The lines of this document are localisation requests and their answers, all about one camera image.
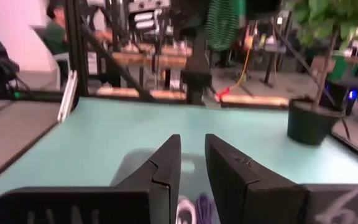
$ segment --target green light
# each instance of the green light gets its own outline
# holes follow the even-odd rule
[[[19,99],[22,96],[19,92],[14,92],[13,95],[16,99]]]

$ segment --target workbench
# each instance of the workbench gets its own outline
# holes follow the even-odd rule
[[[304,184],[358,184],[358,155],[328,137],[320,147],[286,137],[287,111],[212,110],[82,98],[0,174],[0,195],[19,187],[111,186],[145,162],[172,134],[181,136],[180,195],[211,196],[204,158],[213,133],[263,166]]]
[[[165,70],[164,89],[170,88],[171,70],[183,69],[186,66],[187,58],[191,56],[192,49],[186,47],[184,49],[174,48],[164,45],[161,49],[161,55],[156,56],[153,60],[152,54],[155,52],[151,44],[139,44],[142,50],[147,54],[140,54],[135,45],[128,45],[121,49],[120,52],[114,52],[112,56],[124,67],[139,67],[139,82],[144,84],[144,67],[158,67],[159,70]]]

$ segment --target blue light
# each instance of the blue light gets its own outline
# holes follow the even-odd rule
[[[357,99],[357,91],[356,90],[352,90],[349,92],[349,96],[347,96],[347,98],[349,100],[355,100]]]

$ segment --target purple object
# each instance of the purple object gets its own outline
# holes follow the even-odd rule
[[[213,201],[207,195],[202,194],[196,201],[197,224],[213,223]]]

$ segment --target yellow cable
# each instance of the yellow cable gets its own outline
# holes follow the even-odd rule
[[[258,26],[258,21],[255,23],[255,29],[256,29],[257,26]],[[247,32],[246,32],[246,38],[247,38],[247,36],[249,36],[249,27],[248,27]],[[248,51],[247,51],[246,60],[244,62],[244,66],[242,68],[240,78],[237,81],[237,83],[234,86],[232,86],[231,88],[235,88],[235,87],[239,86],[243,81],[246,81],[246,78],[247,78],[247,76],[246,76],[247,64],[248,64],[248,59],[249,59],[249,55],[250,55],[250,52],[251,52],[253,44],[254,44],[254,34],[252,34],[252,40],[251,40],[250,46],[249,46]]]

